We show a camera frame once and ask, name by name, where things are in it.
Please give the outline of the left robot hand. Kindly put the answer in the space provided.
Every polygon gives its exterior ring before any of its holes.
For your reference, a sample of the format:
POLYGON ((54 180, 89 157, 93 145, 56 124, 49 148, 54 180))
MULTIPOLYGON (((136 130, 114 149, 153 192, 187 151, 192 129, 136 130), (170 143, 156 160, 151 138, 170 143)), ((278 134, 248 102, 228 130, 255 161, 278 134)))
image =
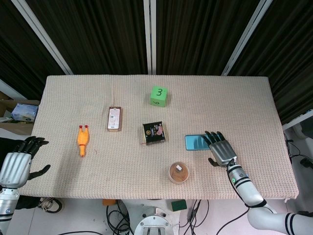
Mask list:
POLYGON ((39 149, 48 144, 44 138, 31 136, 25 140, 0 140, 0 186, 2 188, 18 189, 27 181, 40 177, 51 167, 31 172, 32 161, 39 149))

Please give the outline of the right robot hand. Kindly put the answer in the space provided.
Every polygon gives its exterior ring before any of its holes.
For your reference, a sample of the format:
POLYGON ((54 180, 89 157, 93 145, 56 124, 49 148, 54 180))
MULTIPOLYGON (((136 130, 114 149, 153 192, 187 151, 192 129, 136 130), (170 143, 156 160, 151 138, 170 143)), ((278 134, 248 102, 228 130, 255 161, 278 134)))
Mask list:
POLYGON ((212 166, 227 167, 228 165, 236 163, 237 155, 221 132, 205 131, 205 136, 202 136, 202 138, 214 157, 214 159, 208 158, 212 166))

